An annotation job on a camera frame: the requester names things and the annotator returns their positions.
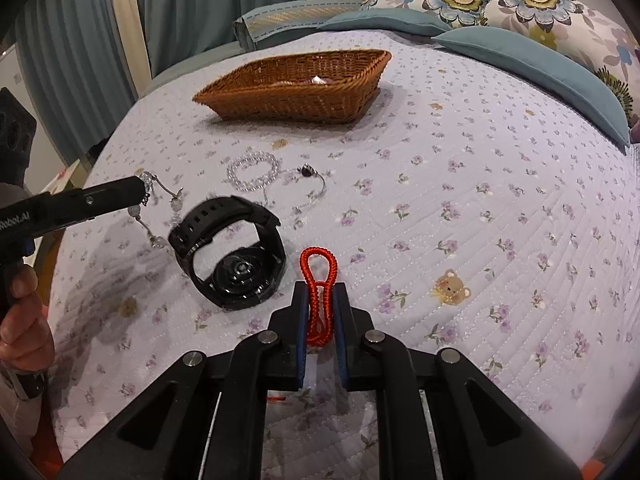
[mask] metal screw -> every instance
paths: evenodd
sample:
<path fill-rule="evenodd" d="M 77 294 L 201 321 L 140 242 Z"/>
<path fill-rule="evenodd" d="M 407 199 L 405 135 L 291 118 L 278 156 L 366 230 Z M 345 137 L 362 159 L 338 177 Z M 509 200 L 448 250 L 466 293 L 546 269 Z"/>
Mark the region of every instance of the metal screw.
<path fill-rule="evenodd" d="M 182 356 L 182 362 L 187 366 L 198 366 L 202 362 L 202 354 L 200 352 L 187 352 Z"/>
<path fill-rule="evenodd" d="M 258 341 L 268 345 L 270 343 L 275 343 L 278 340 L 278 334 L 273 330 L 264 330 L 258 334 Z"/>
<path fill-rule="evenodd" d="M 458 361 L 460 361 L 460 352 L 454 350 L 453 348 L 445 348 L 440 353 L 440 358 L 444 362 L 452 365 L 453 363 L 457 363 Z"/>
<path fill-rule="evenodd" d="M 370 343 L 382 343 L 385 340 L 385 333 L 380 330 L 367 330 L 364 339 Z"/>

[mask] wicker basket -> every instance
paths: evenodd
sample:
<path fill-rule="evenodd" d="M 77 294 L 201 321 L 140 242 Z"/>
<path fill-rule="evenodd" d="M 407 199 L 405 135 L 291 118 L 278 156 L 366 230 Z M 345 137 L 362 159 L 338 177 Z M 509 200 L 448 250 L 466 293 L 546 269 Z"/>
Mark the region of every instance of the wicker basket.
<path fill-rule="evenodd" d="M 391 59 L 386 50 L 336 50 L 253 61 L 193 100 L 224 120 L 348 123 L 361 117 Z M 326 84 L 315 84 L 318 76 Z"/>

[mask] red cord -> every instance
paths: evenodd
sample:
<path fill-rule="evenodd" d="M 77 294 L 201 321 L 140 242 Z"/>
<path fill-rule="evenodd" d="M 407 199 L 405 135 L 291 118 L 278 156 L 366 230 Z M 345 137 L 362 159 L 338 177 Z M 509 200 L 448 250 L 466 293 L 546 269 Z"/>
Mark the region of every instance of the red cord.
<path fill-rule="evenodd" d="M 324 282 L 316 282 L 311 269 L 309 257 L 313 254 L 324 256 L 329 261 L 329 274 Z M 309 247 L 300 254 L 300 269 L 309 289 L 309 328 L 306 341 L 311 346 L 324 346 L 334 336 L 334 312 L 332 308 L 332 288 L 338 277 L 338 261 L 327 249 Z M 320 317 L 320 295 L 318 287 L 322 287 L 322 306 L 324 319 Z"/>

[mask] quilted bed cover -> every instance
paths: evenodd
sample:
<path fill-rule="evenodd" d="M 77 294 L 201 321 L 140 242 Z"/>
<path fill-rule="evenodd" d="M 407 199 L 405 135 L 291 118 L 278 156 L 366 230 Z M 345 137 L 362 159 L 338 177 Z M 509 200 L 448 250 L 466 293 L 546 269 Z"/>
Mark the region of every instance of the quilted bed cover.
<path fill-rule="evenodd" d="M 191 97 L 277 54 L 382 48 L 381 92 L 355 124 L 223 123 Z M 166 249 L 116 212 L 66 230 L 52 286 L 54 426 L 68 459 L 183 353 L 216 354 L 264 329 L 302 278 L 300 251 L 334 252 L 353 306 L 410 348 L 465 353 L 579 465 L 604 436 L 640 365 L 638 150 L 621 153 L 572 108 L 513 75 L 383 31 L 323 32 L 224 60 L 146 96 L 114 133 L 92 186 L 156 173 L 184 187 L 184 215 L 226 181 L 232 158 L 267 150 L 318 179 L 268 189 L 288 254 L 279 291 L 226 312 Z M 268 168 L 256 166 L 246 176 Z M 245 197 L 260 201 L 260 192 Z M 167 236 L 158 195 L 142 219 Z M 196 267 L 252 243 L 235 224 Z M 316 276 L 326 272 L 314 262 Z M 458 304 L 438 280 L 455 272 Z M 339 386 L 334 347 L 310 352 L 305 387 L 269 403 L 264 478 L 377 478 L 374 398 Z"/>

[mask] hand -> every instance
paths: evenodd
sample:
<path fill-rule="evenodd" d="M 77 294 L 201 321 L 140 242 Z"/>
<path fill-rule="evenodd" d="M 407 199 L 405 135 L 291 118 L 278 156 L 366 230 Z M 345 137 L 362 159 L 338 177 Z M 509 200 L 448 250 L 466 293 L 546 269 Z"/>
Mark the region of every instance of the hand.
<path fill-rule="evenodd" d="M 24 265 L 10 286 L 18 300 L 0 324 L 0 359 L 18 370 L 37 372 L 53 363 L 55 349 L 49 323 L 36 293 L 38 277 Z"/>

